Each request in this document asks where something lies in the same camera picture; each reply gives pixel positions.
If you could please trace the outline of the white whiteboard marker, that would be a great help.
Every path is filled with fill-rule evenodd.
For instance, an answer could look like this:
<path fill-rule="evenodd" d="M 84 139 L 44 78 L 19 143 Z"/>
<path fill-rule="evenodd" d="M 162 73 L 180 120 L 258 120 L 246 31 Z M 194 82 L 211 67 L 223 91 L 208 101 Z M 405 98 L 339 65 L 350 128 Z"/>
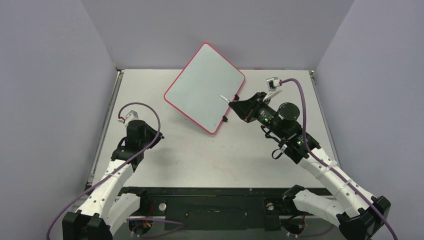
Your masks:
<path fill-rule="evenodd" d="M 227 103 L 230 103 L 231 102 L 231 100 L 230 99 L 228 99 L 228 98 L 226 98 L 225 96 L 223 96 L 223 95 L 219 95 L 225 102 L 227 102 Z"/>

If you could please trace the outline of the red-framed whiteboard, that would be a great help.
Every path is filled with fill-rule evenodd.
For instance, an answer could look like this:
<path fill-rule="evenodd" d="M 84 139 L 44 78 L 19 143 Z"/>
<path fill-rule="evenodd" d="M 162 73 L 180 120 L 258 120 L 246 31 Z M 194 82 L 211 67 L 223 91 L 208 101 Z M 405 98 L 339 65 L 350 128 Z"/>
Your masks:
<path fill-rule="evenodd" d="M 234 100 L 246 76 L 209 43 L 204 43 L 165 91 L 164 100 L 209 134 L 229 110 L 220 95 Z"/>

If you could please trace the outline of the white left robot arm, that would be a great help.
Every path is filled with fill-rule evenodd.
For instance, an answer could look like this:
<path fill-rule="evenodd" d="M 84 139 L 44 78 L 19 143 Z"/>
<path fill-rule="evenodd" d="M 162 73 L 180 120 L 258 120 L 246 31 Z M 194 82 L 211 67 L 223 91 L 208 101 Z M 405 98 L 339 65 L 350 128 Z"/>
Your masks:
<path fill-rule="evenodd" d="M 118 142 L 101 180 L 93 185 L 88 198 L 62 219 L 65 240 L 111 240 L 133 212 L 143 215 L 149 201 L 140 193 L 118 194 L 144 159 L 144 152 L 158 144 L 164 135 L 143 120 L 130 120 L 126 135 Z"/>

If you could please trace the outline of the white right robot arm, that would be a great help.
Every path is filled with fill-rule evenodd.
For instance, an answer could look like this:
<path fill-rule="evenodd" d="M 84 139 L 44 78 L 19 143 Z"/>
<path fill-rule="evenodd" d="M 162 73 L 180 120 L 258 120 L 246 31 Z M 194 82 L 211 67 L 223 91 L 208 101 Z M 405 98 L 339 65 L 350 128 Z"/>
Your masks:
<path fill-rule="evenodd" d="M 246 100 L 228 101 L 228 106 L 245 123 L 258 121 L 267 139 L 278 143 L 279 156 L 286 155 L 313 175 L 334 197 L 319 196 L 300 185 L 282 195 L 282 207 L 289 213 L 309 213 L 337 227 L 347 240 L 370 240 L 384 225 L 391 203 L 361 188 L 332 160 L 320 144 L 298 122 L 300 109 L 282 103 L 277 110 L 271 98 L 257 92 Z"/>

